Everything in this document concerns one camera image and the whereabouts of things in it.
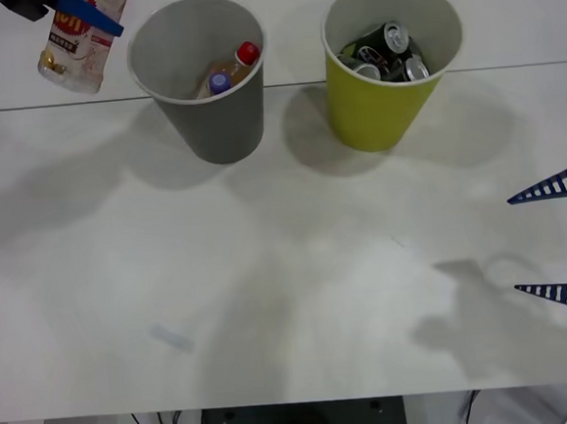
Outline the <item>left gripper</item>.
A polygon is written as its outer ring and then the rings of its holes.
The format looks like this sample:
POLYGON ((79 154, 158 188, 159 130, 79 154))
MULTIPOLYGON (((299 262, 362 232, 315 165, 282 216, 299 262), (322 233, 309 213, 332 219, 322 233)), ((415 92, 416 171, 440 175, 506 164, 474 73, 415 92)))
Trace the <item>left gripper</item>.
POLYGON ((120 37, 123 34, 123 27, 118 22, 87 0, 0 0, 0 4, 32 22, 44 18, 51 9, 55 9, 56 4, 58 12, 77 17, 112 37, 120 37))

